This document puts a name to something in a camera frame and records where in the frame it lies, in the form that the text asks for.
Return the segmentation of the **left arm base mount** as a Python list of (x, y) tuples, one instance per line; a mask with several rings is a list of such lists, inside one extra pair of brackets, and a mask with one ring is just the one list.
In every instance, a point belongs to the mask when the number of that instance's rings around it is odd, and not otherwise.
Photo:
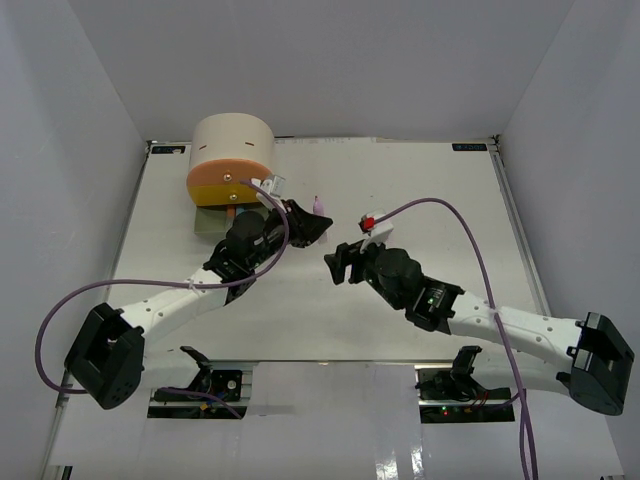
[(200, 372), (186, 390), (193, 394), (153, 392), (147, 417), (174, 420), (240, 420), (249, 405), (250, 370), (222, 369)]

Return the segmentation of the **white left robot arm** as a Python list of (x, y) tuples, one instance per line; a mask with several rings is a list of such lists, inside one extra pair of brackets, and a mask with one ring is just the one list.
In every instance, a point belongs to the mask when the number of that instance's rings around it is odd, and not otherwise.
[(107, 303), (88, 314), (65, 359), (65, 366), (105, 410), (113, 409), (139, 387), (176, 389), (199, 399), (211, 387), (208, 358), (192, 347), (168, 354), (153, 344), (186, 323), (242, 296), (254, 274), (283, 246), (305, 248), (332, 226), (330, 218), (285, 200), (284, 211), (262, 216), (244, 211), (233, 221), (210, 259), (183, 288), (170, 288), (120, 308)]

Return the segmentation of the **yellow drawer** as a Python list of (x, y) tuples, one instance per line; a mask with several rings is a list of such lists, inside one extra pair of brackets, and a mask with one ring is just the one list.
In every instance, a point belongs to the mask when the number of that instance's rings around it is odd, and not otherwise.
[[(244, 184), (217, 184), (204, 186), (188, 186), (190, 198), (197, 207), (243, 205), (259, 201), (256, 191)], [(237, 195), (236, 201), (230, 201), (231, 194)]]

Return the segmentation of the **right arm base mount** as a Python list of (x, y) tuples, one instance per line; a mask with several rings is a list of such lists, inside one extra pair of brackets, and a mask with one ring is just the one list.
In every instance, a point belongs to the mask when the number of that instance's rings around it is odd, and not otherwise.
[(451, 364), (417, 365), (414, 389), (423, 425), (515, 421), (509, 387), (487, 389), (473, 378), (479, 346), (462, 347)]

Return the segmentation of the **orange capped clear highlighter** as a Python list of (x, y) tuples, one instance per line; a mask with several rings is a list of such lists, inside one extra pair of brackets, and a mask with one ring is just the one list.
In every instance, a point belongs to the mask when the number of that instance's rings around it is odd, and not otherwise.
[(230, 228), (236, 217), (236, 206), (228, 205), (226, 209), (226, 227)]

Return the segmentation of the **pink highlighter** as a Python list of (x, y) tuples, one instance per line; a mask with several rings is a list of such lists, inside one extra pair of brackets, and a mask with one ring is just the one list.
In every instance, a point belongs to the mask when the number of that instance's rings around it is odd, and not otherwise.
[(325, 214), (324, 206), (318, 196), (314, 198), (312, 211), (314, 215), (318, 215), (318, 216), (323, 216)]

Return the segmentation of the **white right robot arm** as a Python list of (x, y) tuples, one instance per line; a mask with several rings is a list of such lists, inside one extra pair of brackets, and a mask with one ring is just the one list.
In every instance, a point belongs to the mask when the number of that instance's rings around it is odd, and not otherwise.
[(492, 307), (461, 287), (423, 274), (403, 249), (342, 243), (324, 257), (334, 284), (366, 283), (414, 326), (508, 347), (534, 358), (524, 386), (555, 391), (599, 414), (624, 410), (635, 354), (614, 323), (590, 312), (583, 320)]

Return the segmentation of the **orange top drawer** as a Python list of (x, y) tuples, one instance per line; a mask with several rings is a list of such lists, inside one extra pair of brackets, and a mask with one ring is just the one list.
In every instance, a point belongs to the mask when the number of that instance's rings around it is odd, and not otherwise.
[[(230, 181), (224, 181), (223, 176), (229, 173)], [(225, 183), (238, 183), (252, 178), (264, 179), (271, 174), (271, 170), (252, 160), (247, 159), (217, 159), (205, 161), (190, 169), (186, 185), (204, 186)]]

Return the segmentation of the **grey bottom drawer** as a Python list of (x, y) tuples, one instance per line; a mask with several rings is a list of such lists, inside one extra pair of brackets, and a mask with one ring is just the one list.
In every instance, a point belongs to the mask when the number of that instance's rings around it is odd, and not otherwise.
[(194, 233), (201, 237), (224, 235), (232, 227), (226, 227), (227, 206), (197, 207), (194, 219)]

